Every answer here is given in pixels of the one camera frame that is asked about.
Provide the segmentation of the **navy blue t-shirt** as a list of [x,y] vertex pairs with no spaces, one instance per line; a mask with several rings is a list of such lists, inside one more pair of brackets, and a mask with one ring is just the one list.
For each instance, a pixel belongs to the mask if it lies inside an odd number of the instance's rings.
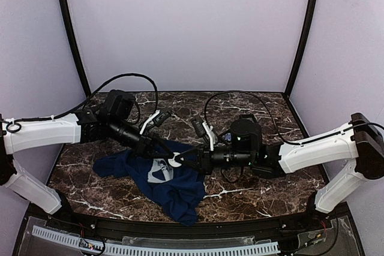
[[92,169],[99,177],[131,177],[140,192],[184,226],[198,220],[196,208],[206,195],[205,175],[190,167],[172,167],[162,158],[145,159],[127,149],[96,160]]

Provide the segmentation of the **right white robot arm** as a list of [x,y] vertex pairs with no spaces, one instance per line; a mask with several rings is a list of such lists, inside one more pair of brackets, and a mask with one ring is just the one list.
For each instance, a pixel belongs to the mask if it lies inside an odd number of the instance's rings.
[[197,117],[193,120],[199,137],[207,136],[207,145],[194,147],[175,156],[178,164],[209,175],[214,168],[248,167],[257,177],[275,179],[300,169],[340,159],[346,166],[308,200],[307,210],[325,216],[356,188],[369,180],[383,177],[383,135],[380,125],[363,114],[332,131],[297,141],[266,145],[262,128],[252,115],[241,115],[231,123],[228,146],[217,146],[213,129]]

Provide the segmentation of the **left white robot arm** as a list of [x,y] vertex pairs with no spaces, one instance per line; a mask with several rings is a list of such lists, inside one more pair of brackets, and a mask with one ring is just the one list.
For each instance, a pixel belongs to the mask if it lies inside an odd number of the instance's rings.
[[174,153],[148,124],[162,124],[170,113],[156,110],[138,129],[127,121],[135,96],[111,90],[99,108],[75,109],[65,116],[36,121],[1,120],[1,186],[30,201],[49,215],[65,218],[73,213],[66,196],[48,187],[26,171],[13,157],[22,150],[53,144],[90,143],[106,138],[129,147],[145,159],[172,159]]

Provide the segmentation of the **black square tray far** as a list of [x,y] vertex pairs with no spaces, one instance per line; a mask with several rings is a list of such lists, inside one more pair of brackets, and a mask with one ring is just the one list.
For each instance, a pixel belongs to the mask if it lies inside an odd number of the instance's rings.
[[252,123],[255,123],[255,124],[257,123],[257,120],[256,120],[255,116],[253,114],[251,114],[251,113],[240,115],[239,118],[240,119],[248,120],[248,121],[250,121]]

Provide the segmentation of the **black front rail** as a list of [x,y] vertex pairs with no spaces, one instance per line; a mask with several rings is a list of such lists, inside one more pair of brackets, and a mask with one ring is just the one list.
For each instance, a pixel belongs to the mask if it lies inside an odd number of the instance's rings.
[[121,240],[125,236],[148,237],[159,239],[213,239],[254,236],[257,239],[285,239],[299,233],[326,228],[321,221],[305,220],[305,213],[282,217],[256,219],[235,222],[196,223],[184,226],[180,223],[143,222],[121,219],[103,218],[75,213],[72,221],[63,221],[48,215],[38,207],[30,208],[30,213],[46,219],[50,227],[74,227],[84,229],[86,236],[102,237],[110,240]]

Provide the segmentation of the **left black frame post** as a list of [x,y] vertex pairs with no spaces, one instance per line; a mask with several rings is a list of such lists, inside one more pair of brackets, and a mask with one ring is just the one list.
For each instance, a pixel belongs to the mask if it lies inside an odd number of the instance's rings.
[[74,27],[71,19],[71,13],[68,5],[68,0],[58,0],[61,10],[62,20],[67,35],[68,44],[70,46],[71,55],[73,57],[75,69],[80,80],[82,90],[86,97],[90,96],[91,88],[86,77],[85,68],[83,66],[82,58],[80,56],[79,47],[77,45]]

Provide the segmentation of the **black frame post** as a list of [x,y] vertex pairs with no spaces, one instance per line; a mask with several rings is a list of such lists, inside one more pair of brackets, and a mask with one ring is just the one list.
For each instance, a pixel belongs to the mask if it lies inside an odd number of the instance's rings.
[[311,24],[313,21],[314,11],[316,7],[317,0],[308,0],[307,7],[305,11],[305,16],[302,24],[301,34],[298,41],[298,46],[296,49],[295,57],[292,64],[292,69],[290,70],[289,78],[287,81],[286,88],[284,90],[284,95],[289,99],[295,82],[299,73],[299,69],[302,63],[302,58],[304,56],[305,48],[307,45],[308,36],[310,34]]
[[82,90],[86,97],[90,96],[91,88],[86,77],[85,68],[83,66],[82,58],[80,56],[79,47],[77,45],[74,27],[71,19],[71,13],[68,5],[68,0],[58,0],[61,10],[62,20],[67,35],[68,44],[70,46],[71,55],[73,57],[75,69],[80,80]]

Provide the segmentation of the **right black frame post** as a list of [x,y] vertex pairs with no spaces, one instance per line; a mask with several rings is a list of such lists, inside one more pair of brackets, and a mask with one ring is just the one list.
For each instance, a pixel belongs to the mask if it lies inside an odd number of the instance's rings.
[[302,58],[304,56],[305,48],[307,45],[308,36],[310,34],[311,24],[313,21],[314,11],[316,7],[317,0],[308,0],[307,7],[305,11],[305,16],[302,24],[301,34],[298,41],[298,46],[296,49],[295,57],[292,64],[292,69],[290,70],[289,78],[287,81],[286,88],[284,90],[284,95],[289,99],[295,82],[299,73],[299,69],[302,63]]

